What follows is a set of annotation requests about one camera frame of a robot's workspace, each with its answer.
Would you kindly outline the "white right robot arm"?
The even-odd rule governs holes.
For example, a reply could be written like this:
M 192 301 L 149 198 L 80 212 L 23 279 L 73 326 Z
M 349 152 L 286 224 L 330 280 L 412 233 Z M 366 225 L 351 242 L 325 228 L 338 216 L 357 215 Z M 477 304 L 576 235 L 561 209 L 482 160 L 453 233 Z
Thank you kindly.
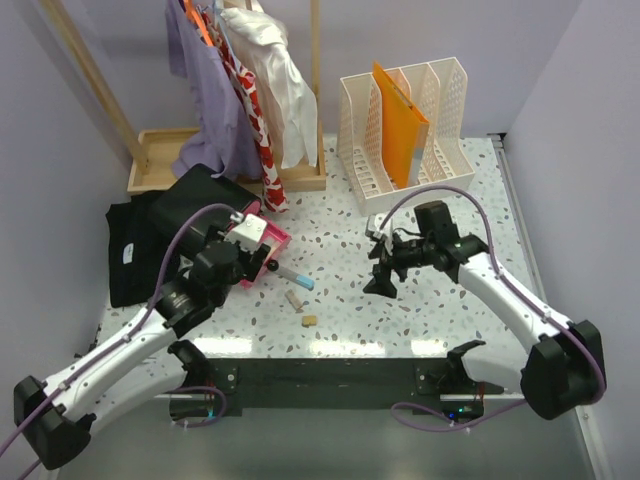
M 579 406 L 599 401 L 606 390 L 599 330 L 588 320 L 574 322 L 523 286 L 474 234 L 463 236 L 448 206 L 433 201 L 415 207 L 419 232 L 402 239 L 390 218 L 367 219 L 374 265 L 367 294 L 397 295 L 393 275 L 405 281 L 411 269 L 432 267 L 478 298 L 507 327 L 526 354 L 518 365 L 488 350 L 480 340 L 450 350 L 448 386 L 469 392 L 490 383 L 519 392 L 532 410 L 552 420 Z

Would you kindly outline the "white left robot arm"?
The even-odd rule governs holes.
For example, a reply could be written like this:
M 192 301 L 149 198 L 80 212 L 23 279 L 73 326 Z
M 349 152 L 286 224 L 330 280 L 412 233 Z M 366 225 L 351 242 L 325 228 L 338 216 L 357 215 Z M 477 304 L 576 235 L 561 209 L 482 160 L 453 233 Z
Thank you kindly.
M 255 279 L 269 252 L 262 243 L 209 243 L 187 276 L 158 286 L 148 305 L 105 343 L 45 380 L 27 376 L 19 382 L 13 394 L 16 432 L 40 464 L 55 470 L 76 458 L 97 419 L 91 406 L 151 354 L 184 347 L 182 337 L 224 304 L 233 285 Z

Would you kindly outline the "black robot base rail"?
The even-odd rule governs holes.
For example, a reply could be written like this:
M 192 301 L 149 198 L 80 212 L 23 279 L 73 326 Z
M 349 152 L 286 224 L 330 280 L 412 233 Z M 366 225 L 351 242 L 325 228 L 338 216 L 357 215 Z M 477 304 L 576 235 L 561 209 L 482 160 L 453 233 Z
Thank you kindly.
M 227 399 L 227 416 L 245 409 L 388 410 L 414 402 L 450 418 L 484 412 L 483 394 L 504 389 L 478 383 L 446 358 L 211 359 L 188 371 L 186 387 L 212 386 Z

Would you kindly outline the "clear lead case blue cap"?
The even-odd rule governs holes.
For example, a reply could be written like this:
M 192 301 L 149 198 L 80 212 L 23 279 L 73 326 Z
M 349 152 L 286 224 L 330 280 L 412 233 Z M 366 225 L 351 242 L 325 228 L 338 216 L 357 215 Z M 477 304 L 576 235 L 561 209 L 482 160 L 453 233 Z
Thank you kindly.
M 308 276 L 299 274 L 291 269 L 280 267 L 275 271 L 275 273 L 281 278 L 292 282 L 308 291 L 312 291 L 315 287 L 315 282 L 313 279 Z

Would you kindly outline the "pink bottom drawer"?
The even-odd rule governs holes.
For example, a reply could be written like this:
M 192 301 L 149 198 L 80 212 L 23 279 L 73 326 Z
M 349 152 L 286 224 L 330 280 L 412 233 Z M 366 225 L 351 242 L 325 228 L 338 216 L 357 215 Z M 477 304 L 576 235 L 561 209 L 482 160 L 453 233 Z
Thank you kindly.
M 292 237 L 283 228 L 264 217 L 247 215 L 245 220 L 232 227 L 225 235 L 225 239 L 231 243 L 238 243 L 242 252 L 254 254 L 259 249 L 266 252 L 260 269 L 253 279 L 245 277 L 240 285 L 250 289 L 269 268 L 269 263 L 278 260 L 281 253 L 287 248 Z

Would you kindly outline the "beige worn eraser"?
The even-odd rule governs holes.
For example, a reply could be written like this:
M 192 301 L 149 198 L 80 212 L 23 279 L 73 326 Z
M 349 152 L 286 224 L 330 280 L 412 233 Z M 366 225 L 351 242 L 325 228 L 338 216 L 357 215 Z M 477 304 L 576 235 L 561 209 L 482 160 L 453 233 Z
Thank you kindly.
M 295 310 L 296 313 L 301 313 L 304 309 L 303 302 L 298 298 L 295 292 L 291 289 L 285 292 L 285 298 L 291 305 L 291 307 Z

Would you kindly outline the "small tan eraser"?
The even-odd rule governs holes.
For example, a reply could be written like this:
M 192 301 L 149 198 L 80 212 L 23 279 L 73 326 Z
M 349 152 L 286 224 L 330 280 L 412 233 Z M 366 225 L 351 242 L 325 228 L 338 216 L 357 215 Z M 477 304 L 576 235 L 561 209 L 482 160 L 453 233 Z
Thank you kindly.
M 317 317 L 315 315 L 305 315 L 302 317 L 301 325 L 305 328 L 317 325 Z

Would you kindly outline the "orange clip folder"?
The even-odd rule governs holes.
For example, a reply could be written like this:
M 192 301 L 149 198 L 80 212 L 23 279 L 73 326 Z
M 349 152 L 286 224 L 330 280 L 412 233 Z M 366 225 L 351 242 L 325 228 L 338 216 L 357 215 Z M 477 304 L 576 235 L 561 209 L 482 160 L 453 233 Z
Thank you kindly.
M 418 183 L 430 124 L 379 63 L 372 74 L 381 93 L 382 162 L 395 186 L 405 189 Z

